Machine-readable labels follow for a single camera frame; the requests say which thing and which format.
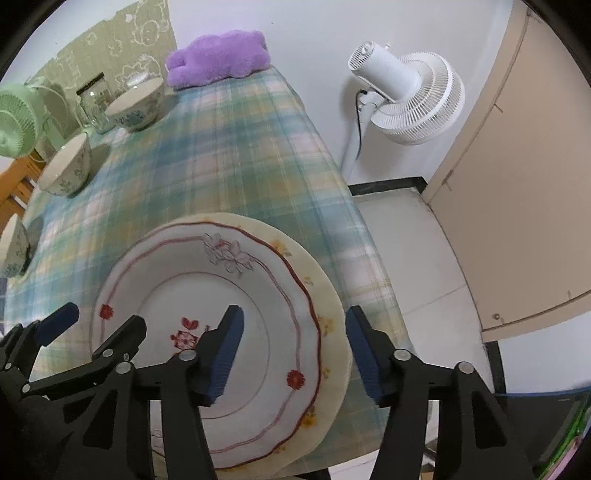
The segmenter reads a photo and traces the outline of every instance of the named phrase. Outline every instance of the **cabinet door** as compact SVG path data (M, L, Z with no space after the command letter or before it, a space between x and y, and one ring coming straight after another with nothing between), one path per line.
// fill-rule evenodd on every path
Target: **cabinet door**
M591 290L591 89L545 24L430 206L484 329Z

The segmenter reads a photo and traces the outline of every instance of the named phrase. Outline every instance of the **table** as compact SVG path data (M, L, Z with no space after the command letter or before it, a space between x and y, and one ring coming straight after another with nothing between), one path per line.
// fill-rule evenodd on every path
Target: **table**
M76 326L43 349L36 378L89 360L89 319L116 260L156 226L200 212L266 222L312 254L348 308L411 349L392 285L367 227L297 94L271 68L166 97L157 123L91 138L86 187L70 198L37 189L24 223L33 245L11 279L6 331L72 301ZM313 452L276 474L297 475L379 448L388 411L365 395L354 369L342 408Z

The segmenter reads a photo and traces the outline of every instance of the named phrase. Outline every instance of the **red flower design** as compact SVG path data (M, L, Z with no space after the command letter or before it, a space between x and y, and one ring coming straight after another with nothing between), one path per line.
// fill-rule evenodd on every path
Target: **red flower design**
M195 330L195 328L199 327L199 320L189 320L186 317L183 317L181 323L187 330Z
M181 332L180 330L176 335L171 335L170 339L174 342L174 346L181 350L186 350L187 348L193 349L199 341L199 337L196 337L189 332Z
M99 316L103 320L110 320L111 317L113 316L113 309L110 306L108 306L108 305L103 305L100 308Z
M306 384L304 374L299 370L292 370L287 374L287 385L294 390L299 390Z

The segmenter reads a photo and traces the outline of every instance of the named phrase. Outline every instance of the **wooden chair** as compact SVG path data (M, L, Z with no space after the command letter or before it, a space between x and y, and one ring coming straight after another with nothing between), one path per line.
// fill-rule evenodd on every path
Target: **wooden chair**
M17 158L8 169L0 174L0 232L4 229L10 217L17 213L22 217L25 209L15 198L18 197L25 205L31 199L33 185L30 180L37 182L45 164L35 161L41 158L37 152L28 157Z

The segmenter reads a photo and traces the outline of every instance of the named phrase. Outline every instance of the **glass mug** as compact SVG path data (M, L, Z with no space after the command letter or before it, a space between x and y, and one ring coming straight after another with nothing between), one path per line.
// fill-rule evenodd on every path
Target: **glass mug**
M115 123L105 115L106 108L114 98L104 73L85 84L76 92L76 95L80 97L80 102L74 112L82 128L92 125L98 133L104 134L115 126Z

